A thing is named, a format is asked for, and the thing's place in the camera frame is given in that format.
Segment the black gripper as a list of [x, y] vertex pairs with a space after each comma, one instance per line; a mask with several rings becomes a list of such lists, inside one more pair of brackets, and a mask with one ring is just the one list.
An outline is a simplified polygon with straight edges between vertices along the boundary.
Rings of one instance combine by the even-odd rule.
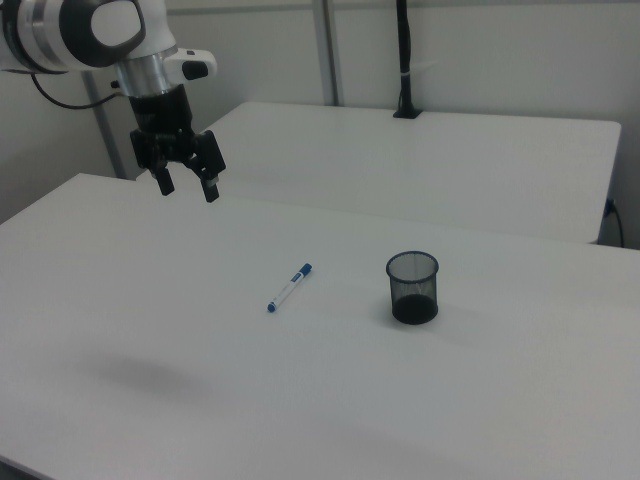
[[175, 187], [167, 162], [180, 162], [199, 179], [205, 200], [219, 198], [217, 183], [226, 164], [214, 133], [197, 134], [183, 85], [160, 95], [130, 97], [137, 129], [130, 134], [138, 165], [149, 170], [163, 196]]

